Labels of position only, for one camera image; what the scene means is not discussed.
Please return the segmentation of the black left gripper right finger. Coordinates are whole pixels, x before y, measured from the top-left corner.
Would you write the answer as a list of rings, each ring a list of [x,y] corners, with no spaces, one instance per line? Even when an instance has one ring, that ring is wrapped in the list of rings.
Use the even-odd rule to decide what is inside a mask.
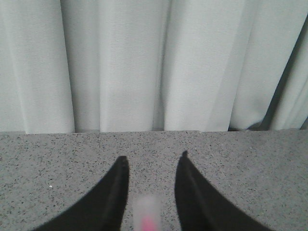
[[[225,198],[184,151],[175,175],[175,201],[183,231],[269,231]]]

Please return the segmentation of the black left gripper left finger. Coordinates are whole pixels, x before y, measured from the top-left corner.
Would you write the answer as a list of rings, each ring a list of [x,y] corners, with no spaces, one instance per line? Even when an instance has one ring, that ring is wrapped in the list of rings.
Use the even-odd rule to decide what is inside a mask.
[[[119,231],[128,199],[129,165],[120,156],[74,205],[36,231]]]

